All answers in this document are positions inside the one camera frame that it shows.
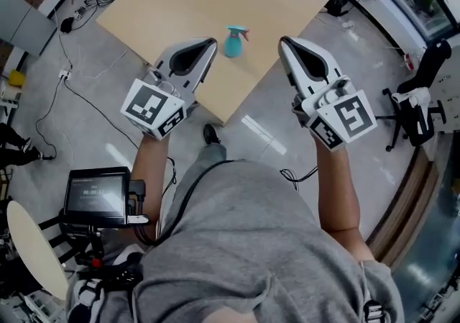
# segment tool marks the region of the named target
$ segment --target teal spray bottle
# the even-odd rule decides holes
[[[249,41],[247,37],[249,29],[237,25],[228,26],[227,29],[230,30],[230,35],[225,39],[224,53],[228,58],[239,57],[243,52],[243,42],[239,35],[243,35],[244,39]]]

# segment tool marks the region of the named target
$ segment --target power outlet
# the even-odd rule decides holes
[[[72,78],[72,73],[67,70],[61,70],[59,72],[59,79],[63,78],[64,80],[70,80]]]

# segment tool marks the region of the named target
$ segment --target small display screen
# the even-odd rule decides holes
[[[111,213],[124,216],[122,176],[73,178],[68,194],[68,211]]]

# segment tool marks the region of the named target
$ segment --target person in black clothes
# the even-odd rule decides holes
[[[7,124],[0,123],[0,142],[19,148],[13,150],[0,147],[0,168],[8,165],[26,165],[34,160],[43,159],[43,154],[36,147],[29,150],[32,143],[30,138],[23,139]]]

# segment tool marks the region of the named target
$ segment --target table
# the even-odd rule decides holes
[[[216,38],[219,53],[196,97],[226,123],[278,59],[280,38],[298,36],[327,1],[116,0],[97,22],[151,64],[176,42]],[[232,24],[251,31],[243,55],[229,59],[222,50]]]
[[[16,201],[6,210],[14,246],[37,282],[53,296],[65,300],[68,281],[61,263],[42,230]]]

